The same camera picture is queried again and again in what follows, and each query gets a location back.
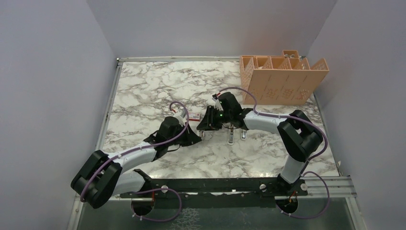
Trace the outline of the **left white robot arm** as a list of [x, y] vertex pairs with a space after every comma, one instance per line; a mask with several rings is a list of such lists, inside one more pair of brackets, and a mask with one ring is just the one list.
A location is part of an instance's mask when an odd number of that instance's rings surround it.
[[70, 187], [92, 208], [100, 208], [111, 196], [126, 192], [146, 196], [150, 183], [142, 174], [130, 170], [163, 157], [170, 146], [187, 147], [201, 140], [188, 124], [173, 116], [165, 117], [157, 131], [131, 149], [112, 154], [93, 152]]

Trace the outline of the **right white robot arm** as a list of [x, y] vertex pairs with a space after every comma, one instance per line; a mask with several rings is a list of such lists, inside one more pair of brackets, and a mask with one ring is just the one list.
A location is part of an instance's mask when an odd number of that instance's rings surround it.
[[295, 189], [309, 157], [323, 141], [320, 129], [314, 126], [301, 110], [290, 114], [260, 115], [252, 108], [242, 108], [236, 97], [225, 92], [214, 96], [216, 104], [207, 106], [196, 129], [218, 131], [229, 123], [241, 130], [260, 130], [277, 134], [288, 152], [288, 159], [276, 182], [277, 191], [288, 195]]

